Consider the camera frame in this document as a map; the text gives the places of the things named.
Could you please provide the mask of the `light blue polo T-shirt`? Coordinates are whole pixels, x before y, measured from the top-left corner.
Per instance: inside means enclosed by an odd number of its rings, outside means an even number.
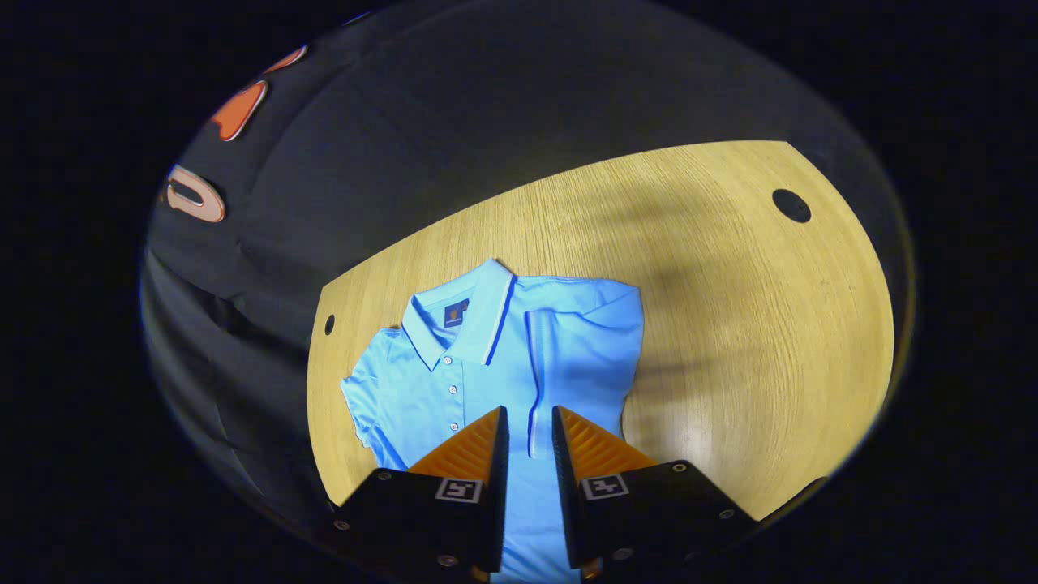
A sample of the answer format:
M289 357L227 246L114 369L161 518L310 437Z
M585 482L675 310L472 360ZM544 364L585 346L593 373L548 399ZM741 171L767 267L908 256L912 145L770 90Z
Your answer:
M568 564L552 408L620 435L644 340L626 282L519 277L490 259L405 304L342 381L356 436L405 470L483 414L509 424L504 550L494 584L579 584Z

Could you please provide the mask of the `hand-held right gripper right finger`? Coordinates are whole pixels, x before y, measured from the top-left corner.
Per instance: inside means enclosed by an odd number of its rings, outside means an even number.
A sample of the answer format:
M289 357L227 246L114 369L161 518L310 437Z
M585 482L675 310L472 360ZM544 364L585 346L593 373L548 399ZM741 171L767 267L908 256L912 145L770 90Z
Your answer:
M568 562L583 581L674 581L757 529L691 462L653 461L563 406L552 443Z

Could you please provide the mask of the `black backdrop cloth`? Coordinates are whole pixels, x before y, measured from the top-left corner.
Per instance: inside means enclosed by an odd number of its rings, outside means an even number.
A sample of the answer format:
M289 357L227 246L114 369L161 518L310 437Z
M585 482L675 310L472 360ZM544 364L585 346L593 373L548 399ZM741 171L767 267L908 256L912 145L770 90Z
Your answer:
M221 221L160 195L141 271L153 376L201 458L261 513L319 505L305 369L323 285L456 211L596 161L778 140L861 219L911 341L916 258L887 172L790 71L650 0L410 0L268 71L231 140L207 121L179 163Z

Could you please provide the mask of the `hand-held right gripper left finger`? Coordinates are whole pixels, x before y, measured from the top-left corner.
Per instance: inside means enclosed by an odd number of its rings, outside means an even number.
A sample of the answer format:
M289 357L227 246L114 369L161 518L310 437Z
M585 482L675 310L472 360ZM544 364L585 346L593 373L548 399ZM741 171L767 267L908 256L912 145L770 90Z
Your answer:
M328 521L328 548L386 582L485 582L501 569L508 412L500 406L405 470L378 468Z

